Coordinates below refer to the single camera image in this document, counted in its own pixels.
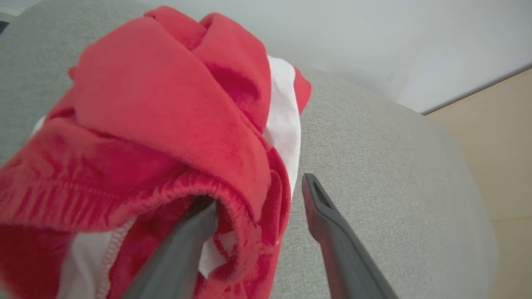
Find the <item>gray upholstery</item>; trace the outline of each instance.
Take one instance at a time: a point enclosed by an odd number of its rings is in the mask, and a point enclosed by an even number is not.
[[[70,86],[95,39],[148,8],[126,0],[47,0],[0,37],[0,162]],[[485,208],[455,140],[429,119],[329,74],[303,68],[300,174],[314,173],[400,298],[486,298],[497,255]],[[272,298],[326,298],[301,182]]]
[[[329,74],[303,70],[299,173],[315,174],[400,298],[487,298],[497,267],[484,204],[457,142],[405,107]],[[274,298],[325,298],[301,178]]]

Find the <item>fabric fold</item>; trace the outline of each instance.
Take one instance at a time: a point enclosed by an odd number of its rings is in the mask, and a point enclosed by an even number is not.
[[[209,195],[221,210],[204,251],[225,262],[203,265],[195,295],[267,297],[310,84],[229,18],[195,22],[165,6],[89,45],[69,75],[42,128],[0,169],[8,288],[120,298],[195,197]],[[44,273],[46,283],[31,280]]]

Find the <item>red fabric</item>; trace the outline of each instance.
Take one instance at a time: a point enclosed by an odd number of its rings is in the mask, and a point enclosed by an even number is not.
[[[22,298],[54,298],[76,232],[133,217],[111,270],[120,298],[195,195],[218,198],[234,255],[196,295],[266,298],[290,188],[262,137],[270,105],[264,46],[230,19],[148,12],[82,53],[43,128],[0,169],[0,273]]]
[[[310,83],[303,78],[303,75],[301,75],[299,69],[296,67],[294,67],[294,69],[296,71],[296,78],[294,79],[294,91],[296,93],[297,108],[301,114],[303,109],[305,109],[306,104],[309,102],[312,87],[310,86]]]

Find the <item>white fabric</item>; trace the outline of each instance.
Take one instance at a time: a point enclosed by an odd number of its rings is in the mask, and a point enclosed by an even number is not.
[[[70,250],[61,268],[57,299],[96,298],[96,286],[112,232],[79,233],[70,243]]]
[[[288,62],[268,56],[271,72],[271,102],[264,137],[285,163],[290,194],[294,194],[301,152],[301,122],[294,80],[296,71]]]
[[[282,59],[268,56],[268,61],[272,90],[264,137],[279,152],[288,173],[290,193],[293,194],[301,150],[301,123],[294,90],[296,73],[294,67]],[[43,120],[39,120],[36,130],[42,126]],[[127,228],[117,229],[120,230],[118,234],[124,237],[131,226],[132,223]],[[110,288],[107,285],[109,269],[123,240],[115,240],[117,230],[82,233],[74,238],[61,269],[58,299],[106,298]],[[220,242],[229,254],[234,254],[236,239],[233,232],[220,236]],[[198,269],[204,277],[226,262],[212,238],[203,244]]]
[[[35,133],[37,133],[38,130],[40,130],[42,127],[43,127],[43,124],[44,124],[44,120],[46,119],[46,117],[41,117],[37,123],[35,124],[34,126],[34,129],[33,131],[31,132],[31,135],[35,135]]]

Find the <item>red fleece garment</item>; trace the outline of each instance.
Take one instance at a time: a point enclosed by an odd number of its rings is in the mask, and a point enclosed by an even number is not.
[[[234,255],[201,298],[267,298],[288,223],[286,169],[263,138],[271,77],[262,43],[223,15],[195,22],[169,7],[82,53],[72,87],[0,169],[0,278],[22,298],[55,298],[78,232],[133,218],[111,269],[120,298],[196,195],[219,199],[216,236]],[[300,112],[310,84],[300,75]]]

